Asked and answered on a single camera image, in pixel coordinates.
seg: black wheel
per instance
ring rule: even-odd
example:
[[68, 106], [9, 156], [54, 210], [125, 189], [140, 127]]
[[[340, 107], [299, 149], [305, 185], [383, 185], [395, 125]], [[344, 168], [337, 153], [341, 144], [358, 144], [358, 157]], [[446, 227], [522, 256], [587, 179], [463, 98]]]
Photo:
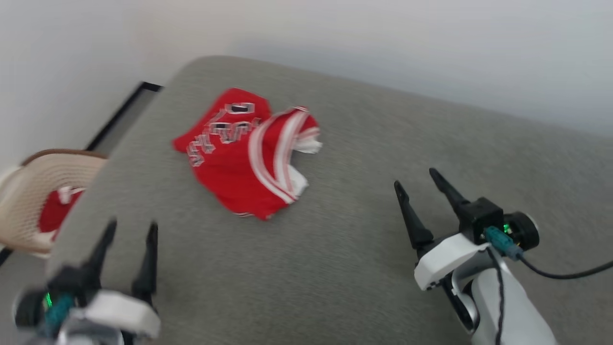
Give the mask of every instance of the black wheel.
[[25, 291], [15, 300], [13, 316], [17, 327], [36, 327], [42, 320], [45, 309], [43, 301], [47, 292], [43, 290]]

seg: floor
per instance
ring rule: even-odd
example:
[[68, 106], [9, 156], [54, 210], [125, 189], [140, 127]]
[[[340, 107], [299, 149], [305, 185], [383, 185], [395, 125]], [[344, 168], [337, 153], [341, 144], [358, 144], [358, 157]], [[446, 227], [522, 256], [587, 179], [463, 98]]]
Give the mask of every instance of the floor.
[[[117, 143], [121, 141], [156, 94], [153, 91], [142, 90], [139, 97], [94, 151], [111, 156]], [[15, 328], [13, 303], [24, 289], [44, 285], [44, 269], [45, 260], [21, 252], [14, 252], [0, 266], [0, 344], [22, 344], [31, 336], [30, 332]]]

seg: teal connector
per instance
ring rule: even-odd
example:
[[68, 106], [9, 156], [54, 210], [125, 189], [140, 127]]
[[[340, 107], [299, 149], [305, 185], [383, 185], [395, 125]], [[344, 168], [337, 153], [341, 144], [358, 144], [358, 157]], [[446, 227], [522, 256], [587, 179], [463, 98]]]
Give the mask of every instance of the teal connector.
[[520, 255], [524, 252], [519, 246], [513, 243], [513, 240], [502, 230], [497, 227], [489, 227], [485, 229], [485, 239], [491, 243], [496, 250], [504, 253], [513, 261], [518, 261]]
[[53, 339], [58, 334], [68, 314], [70, 314], [70, 309], [75, 306], [74, 300], [75, 298], [72, 295], [62, 294], [59, 300], [54, 302], [53, 306], [45, 312], [45, 319], [39, 325], [38, 334]]

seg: basketball jersey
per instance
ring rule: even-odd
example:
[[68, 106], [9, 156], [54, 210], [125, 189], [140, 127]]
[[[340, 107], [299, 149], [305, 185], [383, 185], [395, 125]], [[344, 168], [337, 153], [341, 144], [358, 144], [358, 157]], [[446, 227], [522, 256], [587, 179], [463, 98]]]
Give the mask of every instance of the basketball jersey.
[[[304, 176], [290, 165], [290, 157], [293, 150], [319, 150], [319, 127], [304, 107], [293, 107], [271, 117], [258, 111], [258, 105], [268, 110], [265, 99], [243, 101], [241, 97], [248, 93], [239, 91], [232, 91], [232, 97], [228, 92], [223, 94], [199, 124], [174, 144], [177, 150], [188, 153], [198, 181], [225, 207], [240, 216], [255, 215], [265, 220], [297, 200], [308, 186]], [[252, 112], [227, 111], [227, 104], [246, 103], [254, 104]], [[237, 131], [234, 120], [249, 126]]]
[[200, 166], [207, 155], [241, 140], [270, 117], [268, 101], [239, 88], [226, 90], [187, 133], [173, 141], [175, 149], [187, 153], [190, 164]]

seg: black cable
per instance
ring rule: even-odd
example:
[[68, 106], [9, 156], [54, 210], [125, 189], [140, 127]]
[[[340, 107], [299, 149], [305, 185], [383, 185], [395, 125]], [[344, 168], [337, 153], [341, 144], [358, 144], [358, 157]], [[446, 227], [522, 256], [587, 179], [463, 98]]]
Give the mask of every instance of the black cable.
[[606, 269], [609, 269], [609, 268], [613, 267], [613, 261], [611, 261], [611, 262], [605, 263], [604, 265], [600, 265], [600, 266], [598, 266], [596, 268], [588, 269], [587, 271], [583, 271], [583, 272], [577, 272], [577, 273], [573, 273], [573, 274], [551, 274], [551, 273], [543, 272], [540, 269], [534, 267], [530, 262], [528, 262], [528, 260], [526, 260], [526, 258], [524, 258], [523, 255], [519, 255], [519, 260], [521, 262], [523, 262], [524, 265], [528, 266], [528, 268], [530, 268], [534, 272], [542, 275], [543, 277], [547, 277], [547, 278], [551, 278], [551, 279], [577, 279], [577, 278], [583, 278], [583, 277], [591, 276], [592, 274], [596, 274], [596, 273], [602, 272], [602, 271], [604, 271]]
[[498, 331], [496, 332], [496, 345], [500, 345], [502, 338], [502, 323], [504, 320], [504, 283], [502, 281], [502, 270], [500, 269], [500, 264], [498, 264], [498, 260], [494, 257], [492, 253], [491, 247], [486, 248], [488, 255], [494, 262], [494, 268], [496, 268], [496, 275], [498, 276], [498, 286], [500, 293], [500, 316], [498, 316]]

